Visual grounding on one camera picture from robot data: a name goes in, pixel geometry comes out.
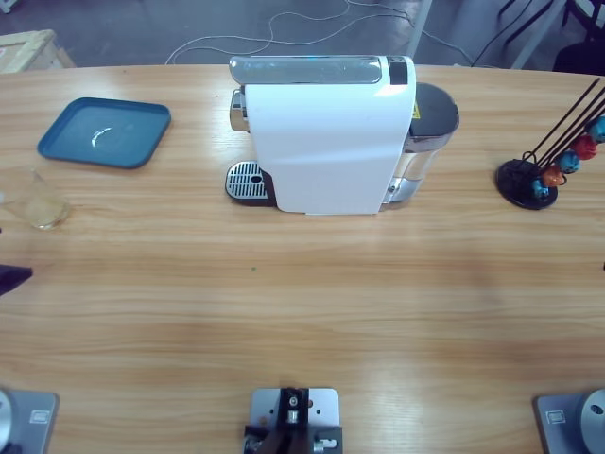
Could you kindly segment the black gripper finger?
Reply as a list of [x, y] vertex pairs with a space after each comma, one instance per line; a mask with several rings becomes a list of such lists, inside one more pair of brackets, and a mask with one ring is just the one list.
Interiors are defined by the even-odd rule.
[[0, 295], [3, 296], [20, 287], [32, 276], [32, 268], [10, 265], [0, 266]]

